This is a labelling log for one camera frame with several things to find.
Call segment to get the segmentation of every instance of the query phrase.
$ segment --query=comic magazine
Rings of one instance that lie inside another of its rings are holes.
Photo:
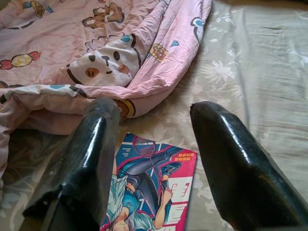
[[[196,152],[128,133],[101,231],[184,230],[196,159]]]

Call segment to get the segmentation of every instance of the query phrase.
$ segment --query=pink comforter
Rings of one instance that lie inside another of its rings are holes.
[[[0,177],[10,133],[70,134],[110,97],[122,118],[167,97],[199,47],[210,0],[12,0],[0,12]]]

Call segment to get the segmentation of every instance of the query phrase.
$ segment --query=cartoon dog face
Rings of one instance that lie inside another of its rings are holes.
[[[126,35],[73,61],[67,73],[77,84],[125,87],[141,65],[135,44],[135,35]]]
[[[92,29],[102,28],[106,23],[124,21],[124,13],[121,7],[118,7],[114,2],[110,3],[105,8],[96,8],[93,10],[94,17],[88,17],[82,20],[84,26],[89,26]]]

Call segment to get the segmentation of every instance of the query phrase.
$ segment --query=pink blanket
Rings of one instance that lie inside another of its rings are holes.
[[[210,0],[12,0],[0,12],[0,177],[10,133],[70,134],[110,97],[121,117],[167,97],[199,47]]]

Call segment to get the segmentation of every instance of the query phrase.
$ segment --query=beige floral bedsheet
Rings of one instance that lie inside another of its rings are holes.
[[[240,117],[308,200],[307,31],[308,6],[302,2],[214,0],[189,71],[154,110],[120,125],[118,145],[133,132],[197,151],[190,105],[217,102]],[[50,153],[63,139],[30,130],[12,135],[1,230],[18,230]],[[232,230],[219,216],[200,159],[186,230]]]

